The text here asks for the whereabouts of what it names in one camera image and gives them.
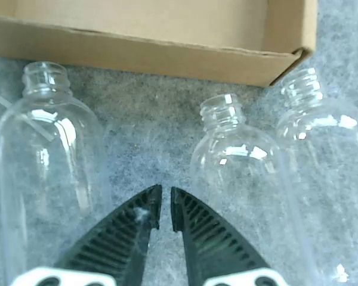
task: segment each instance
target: box flap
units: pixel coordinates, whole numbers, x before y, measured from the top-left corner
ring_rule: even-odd
[[[269,86],[299,58],[292,54],[83,32],[3,17],[0,17],[0,56],[256,86]]]
[[[268,2],[264,50],[290,52],[298,56],[276,80],[288,74],[316,49],[317,0],[276,0]]]
[[[0,15],[14,16],[17,6],[17,0],[1,0],[0,1]]]
[[[138,38],[260,51],[267,4],[268,0],[18,0],[16,18]]]

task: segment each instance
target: bottle neck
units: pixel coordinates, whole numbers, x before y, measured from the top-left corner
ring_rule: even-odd
[[[38,61],[24,68],[24,97],[50,97],[55,94],[72,96],[66,69],[55,63]]]
[[[200,105],[200,115],[205,132],[234,129],[246,121],[236,94],[222,94],[204,101]]]
[[[314,68],[304,69],[287,77],[282,82],[281,93],[287,97],[291,107],[317,104],[326,97]]]

